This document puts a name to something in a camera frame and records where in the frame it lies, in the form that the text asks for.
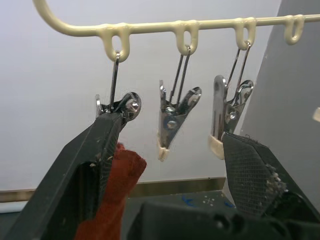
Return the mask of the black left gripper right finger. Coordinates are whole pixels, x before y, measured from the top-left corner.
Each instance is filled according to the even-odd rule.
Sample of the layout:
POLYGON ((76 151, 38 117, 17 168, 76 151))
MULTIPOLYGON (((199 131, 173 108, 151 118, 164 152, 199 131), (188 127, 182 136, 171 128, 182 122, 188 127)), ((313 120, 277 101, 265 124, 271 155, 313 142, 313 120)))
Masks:
POLYGON ((228 188, 247 217, 275 221, 285 238, 318 240, 320 213, 265 145, 226 133, 223 137, 228 188))

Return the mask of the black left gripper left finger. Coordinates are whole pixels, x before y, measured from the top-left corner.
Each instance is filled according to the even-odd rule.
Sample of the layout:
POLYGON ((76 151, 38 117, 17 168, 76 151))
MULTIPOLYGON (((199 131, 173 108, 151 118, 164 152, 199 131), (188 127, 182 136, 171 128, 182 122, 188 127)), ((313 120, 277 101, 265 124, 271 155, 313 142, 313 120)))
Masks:
POLYGON ((104 113, 65 145, 4 239, 72 240, 101 205, 122 129, 104 113))

